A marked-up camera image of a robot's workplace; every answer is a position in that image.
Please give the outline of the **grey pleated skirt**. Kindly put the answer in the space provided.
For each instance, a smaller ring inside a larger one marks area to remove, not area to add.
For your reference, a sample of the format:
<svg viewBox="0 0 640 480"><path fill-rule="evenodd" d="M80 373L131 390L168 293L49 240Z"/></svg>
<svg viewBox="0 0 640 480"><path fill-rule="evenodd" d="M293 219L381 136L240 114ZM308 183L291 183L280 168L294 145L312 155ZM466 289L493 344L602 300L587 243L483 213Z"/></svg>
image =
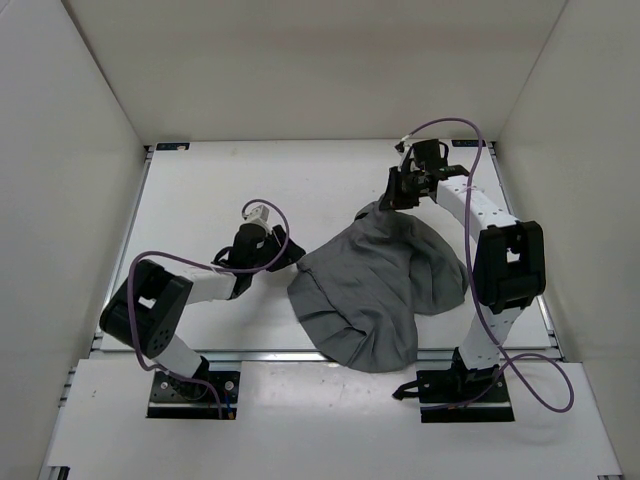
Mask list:
<svg viewBox="0 0 640 480"><path fill-rule="evenodd" d="M298 261L287 292L321 354L354 370L387 373L416 361L416 316L459 307L468 286L464 263L438 232L371 202Z"/></svg>

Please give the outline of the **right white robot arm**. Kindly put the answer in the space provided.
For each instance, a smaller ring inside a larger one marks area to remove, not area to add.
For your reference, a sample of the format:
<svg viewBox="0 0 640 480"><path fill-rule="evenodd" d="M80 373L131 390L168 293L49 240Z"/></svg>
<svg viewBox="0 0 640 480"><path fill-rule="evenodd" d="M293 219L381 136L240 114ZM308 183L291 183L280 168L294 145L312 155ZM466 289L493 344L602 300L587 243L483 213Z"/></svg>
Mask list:
<svg viewBox="0 0 640 480"><path fill-rule="evenodd" d="M389 170L384 210L404 210L423 197L448 211L464 227L469 286L475 315L448 370L427 381L453 402L469 401L498 377L501 349L522 311L546 286L543 232L522 222L475 186L470 172L447 162L449 148L437 140L400 141L398 166Z"/></svg>

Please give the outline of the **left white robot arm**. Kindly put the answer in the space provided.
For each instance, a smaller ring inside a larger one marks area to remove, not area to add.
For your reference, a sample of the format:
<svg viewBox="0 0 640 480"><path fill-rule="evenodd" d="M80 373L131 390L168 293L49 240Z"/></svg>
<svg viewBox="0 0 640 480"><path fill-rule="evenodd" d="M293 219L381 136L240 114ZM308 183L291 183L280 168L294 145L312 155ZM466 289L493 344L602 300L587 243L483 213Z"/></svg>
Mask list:
<svg viewBox="0 0 640 480"><path fill-rule="evenodd" d="M214 300L234 300L260 271L282 270L306 251L286 236L281 225L272 228L244 223L233 243L212 260L213 268L194 268L174 274L142 259L101 313L99 326L150 361L161 366L169 384L188 400L212 393L209 362L189 348L176 329L185 307Z"/></svg>

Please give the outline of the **blue table label right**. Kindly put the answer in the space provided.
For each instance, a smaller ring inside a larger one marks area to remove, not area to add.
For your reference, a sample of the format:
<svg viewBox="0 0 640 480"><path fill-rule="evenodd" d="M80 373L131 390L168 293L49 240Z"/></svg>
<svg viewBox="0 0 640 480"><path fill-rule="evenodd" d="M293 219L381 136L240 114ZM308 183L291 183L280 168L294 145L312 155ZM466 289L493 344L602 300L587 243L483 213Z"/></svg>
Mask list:
<svg viewBox="0 0 640 480"><path fill-rule="evenodd" d="M485 147L486 142L485 141L479 142L478 140L463 139L463 140L452 140L451 145L455 148L476 148L479 145L482 145L483 147Z"/></svg>

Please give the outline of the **blue table label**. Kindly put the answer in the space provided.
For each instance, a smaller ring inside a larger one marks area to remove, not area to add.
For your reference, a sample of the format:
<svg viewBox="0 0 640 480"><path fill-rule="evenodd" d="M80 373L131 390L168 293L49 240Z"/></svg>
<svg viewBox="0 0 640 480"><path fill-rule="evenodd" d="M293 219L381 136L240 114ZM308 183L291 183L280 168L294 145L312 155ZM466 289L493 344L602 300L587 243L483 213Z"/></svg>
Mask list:
<svg viewBox="0 0 640 480"><path fill-rule="evenodd" d="M190 148L189 142L161 142L157 143L156 151L186 151Z"/></svg>
<svg viewBox="0 0 640 480"><path fill-rule="evenodd" d="M476 148L479 145L482 145L483 147L485 147L486 142L485 141L479 142L478 140L463 139L463 140L452 140L451 145L455 148Z"/></svg>

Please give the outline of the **blue table label left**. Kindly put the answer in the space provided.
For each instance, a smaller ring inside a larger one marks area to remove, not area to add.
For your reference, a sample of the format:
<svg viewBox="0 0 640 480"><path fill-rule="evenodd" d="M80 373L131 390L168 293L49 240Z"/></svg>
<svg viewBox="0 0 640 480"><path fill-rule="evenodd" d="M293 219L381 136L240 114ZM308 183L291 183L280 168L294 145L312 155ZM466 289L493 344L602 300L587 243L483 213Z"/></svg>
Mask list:
<svg viewBox="0 0 640 480"><path fill-rule="evenodd" d="M189 142L161 142L157 143L156 151L186 151L190 148Z"/></svg>

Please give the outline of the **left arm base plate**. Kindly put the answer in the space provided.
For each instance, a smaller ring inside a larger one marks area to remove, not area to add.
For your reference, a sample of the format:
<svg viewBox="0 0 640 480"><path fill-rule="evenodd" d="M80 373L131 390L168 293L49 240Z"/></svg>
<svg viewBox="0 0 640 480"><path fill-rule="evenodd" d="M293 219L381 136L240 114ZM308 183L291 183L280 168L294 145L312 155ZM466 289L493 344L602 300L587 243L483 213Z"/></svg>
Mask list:
<svg viewBox="0 0 640 480"><path fill-rule="evenodd" d="M239 370L210 370L207 382L216 390L217 402L208 387L181 382L156 371L146 416L151 419L235 420L240 380Z"/></svg>

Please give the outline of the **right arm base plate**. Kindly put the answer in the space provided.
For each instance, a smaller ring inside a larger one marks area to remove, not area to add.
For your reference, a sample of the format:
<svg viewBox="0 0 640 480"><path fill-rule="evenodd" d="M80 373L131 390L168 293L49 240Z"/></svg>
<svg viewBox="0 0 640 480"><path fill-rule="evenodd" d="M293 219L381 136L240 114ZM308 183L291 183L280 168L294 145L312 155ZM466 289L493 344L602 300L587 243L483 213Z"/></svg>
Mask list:
<svg viewBox="0 0 640 480"><path fill-rule="evenodd" d="M458 388L445 370L418 370L423 424L509 423L515 421L504 375Z"/></svg>

